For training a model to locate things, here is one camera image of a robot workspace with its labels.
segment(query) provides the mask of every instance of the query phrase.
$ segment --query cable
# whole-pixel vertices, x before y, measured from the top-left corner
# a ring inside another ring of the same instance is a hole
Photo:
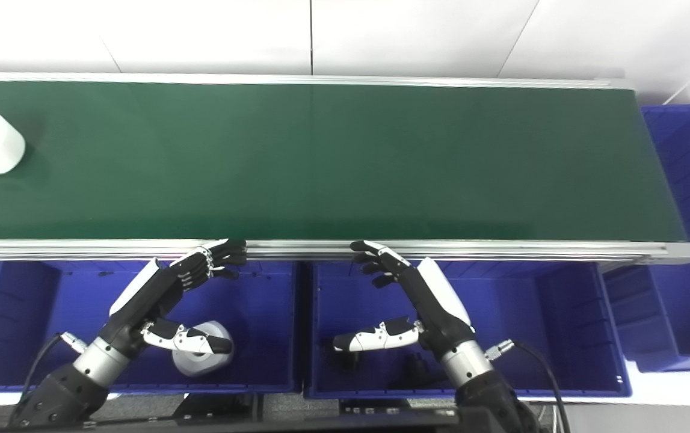
[[[37,365],[40,364],[40,361],[42,361],[43,357],[48,354],[48,352],[51,351],[51,349],[56,345],[56,343],[61,341],[61,334],[53,334],[53,337],[51,337],[50,340],[45,342],[42,348],[40,348],[40,351],[37,352],[37,356],[34,357],[34,362],[32,363],[32,366],[29,367],[29,373],[26,374],[26,379],[23,381],[23,390],[21,391],[21,397],[19,398],[19,402],[23,400],[23,397],[25,397],[26,393],[29,392],[29,386],[32,384],[32,378],[34,376],[34,371],[37,370]]]
[[[513,345],[516,348],[520,348],[527,354],[537,359],[545,370],[546,375],[548,375],[548,380],[550,381],[550,386],[553,387],[553,395],[556,396],[556,407],[559,409],[559,415],[561,417],[561,427],[564,433],[570,433],[570,420],[567,418],[567,411],[564,410],[564,401],[561,399],[561,391],[559,389],[559,383],[556,382],[556,376],[553,375],[553,370],[545,361],[545,358],[540,354],[540,352],[532,349],[529,345],[522,342],[516,342],[513,340]]]

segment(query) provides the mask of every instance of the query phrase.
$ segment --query black base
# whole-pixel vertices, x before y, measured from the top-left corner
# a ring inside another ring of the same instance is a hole
[[[262,421],[264,399],[258,394],[190,394],[172,414],[177,422],[203,419],[235,421]]]
[[[106,401],[109,391],[78,372],[59,367],[14,408],[8,427],[66,425],[87,421]]]
[[[540,430],[534,413],[516,398],[505,378],[496,370],[475,376],[455,393],[460,408],[485,408],[495,417],[506,433],[527,433]]]

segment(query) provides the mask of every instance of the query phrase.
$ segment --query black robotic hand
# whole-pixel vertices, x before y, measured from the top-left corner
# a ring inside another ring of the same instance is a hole
[[[435,261],[425,258],[413,266],[389,247],[372,241],[355,241],[350,249],[357,252],[353,261],[364,263],[364,274],[381,273],[372,281],[375,287],[400,284],[417,310],[419,343],[436,360],[441,361],[461,343],[476,340],[465,307]]]
[[[238,274],[226,265],[246,264],[246,241],[243,239],[220,239],[197,247],[174,263],[177,276],[184,291],[192,290],[211,277],[237,280]]]

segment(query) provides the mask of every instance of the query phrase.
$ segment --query blue plastic bin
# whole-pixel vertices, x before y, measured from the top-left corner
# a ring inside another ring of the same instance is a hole
[[[690,105],[642,107],[690,239]],[[642,372],[690,370],[690,263],[606,277],[625,356]]]
[[[0,262],[0,392],[20,392],[35,354],[53,333],[90,343],[141,262]],[[291,392],[295,386],[295,263],[249,262],[238,280],[209,280],[185,293],[168,318],[190,326],[216,320],[235,343],[224,368],[188,378],[171,352],[147,348],[111,391],[125,393]],[[34,381],[76,358],[57,345]]]
[[[625,397],[630,387],[603,282],[595,263],[439,262],[462,299],[483,348],[507,338],[537,348],[553,366],[565,396]],[[374,288],[358,265],[316,263],[313,269],[310,398],[419,398],[454,395],[448,382],[423,389],[392,389],[405,378],[407,357],[419,345],[362,354],[357,370],[342,367],[331,340],[380,321],[416,318],[396,285]],[[521,396],[549,397],[545,371],[513,350],[495,361]]]

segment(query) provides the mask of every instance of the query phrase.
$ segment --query black object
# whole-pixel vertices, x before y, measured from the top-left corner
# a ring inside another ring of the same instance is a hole
[[[405,398],[345,398],[339,401],[340,414],[397,414],[410,411],[411,405]]]
[[[408,316],[385,321],[385,332],[387,332],[388,335],[403,334],[412,329],[414,329],[414,324],[408,321]]]
[[[202,422],[204,419],[235,422],[262,421],[262,395],[258,394],[190,394],[174,411],[172,417],[183,421]]]
[[[59,367],[15,407],[8,427],[66,425],[87,421],[106,401],[108,391],[78,372]]]
[[[50,433],[128,433],[155,431],[157,433],[295,433],[301,431],[330,431],[331,433],[510,433],[502,430],[494,416],[483,408],[450,408],[448,410],[401,410],[399,413],[375,412],[344,414],[344,416],[315,416],[289,421],[257,421],[252,416],[200,416],[200,411],[177,412],[177,417],[160,416],[154,419],[128,419],[89,422],[84,425],[33,426],[26,430]],[[10,431],[0,428],[0,432]]]
[[[32,384],[32,378],[34,377],[34,372],[37,370],[37,366],[40,365],[40,361],[45,357],[45,355],[48,354],[48,352],[51,351],[51,349],[54,348],[54,346],[61,341],[61,334],[53,334],[50,339],[48,339],[47,342],[43,345],[42,348],[40,348],[40,351],[37,352],[37,356],[34,357],[34,361],[32,362],[32,366],[29,367],[29,373],[26,373],[26,379],[23,381],[23,389],[21,390],[21,398],[19,398],[19,401],[23,400],[23,397],[25,397],[26,393],[29,392],[29,386]]]
[[[171,340],[171,338],[176,335],[179,331],[179,324],[174,321],[167,321],[165,319],[158,319],[152,326],[150,326],[149,331],[152,334],[158,335],[165,338],[166,340]]]
[[[448,380],[444,370],[431,370],[422,354],[410,354],[403,362],[403,378],[391,382],[390,389],[419,389]]]
[[[204,337],[205,340],[208,342],[208,347],[210,347],[211,351],[215,354],[228,354],[232,352],[232,342],[231,340],[227,340],[227,338],[208,335],[203,331],[195,329],[194,327],[191,327],[189,331],[187,331],[187,336]]]
[[[361,352],[336,352],[342,370],[356,372],[361,367]]]
[[[516,342],[515,340],[513,340],[513,345],[516,348],[520,348],[522,351],[525,351],[527,354],[530,354],[532,357],[537,359],[537,362],[539,362],[540,365],[542,365],[546,375],[548,376],[548,380],[550,381],[550,386],[553,387],[553,394],[556,396],[556,407],[559,408],[561,426],[564,428],[564,433],[571,433],[570,420],[567,417],[567,411],[564,409],[564,400],[561,399],[561,388],[559,388],[559,383],[556,381],[556,376],[553,375],[553,370],[550,368],[550,365],[548,365],[548,362],[540,354],[540,352],[534,350],[534,348],[530,347],[529,345],[526,345],[523,342]]]

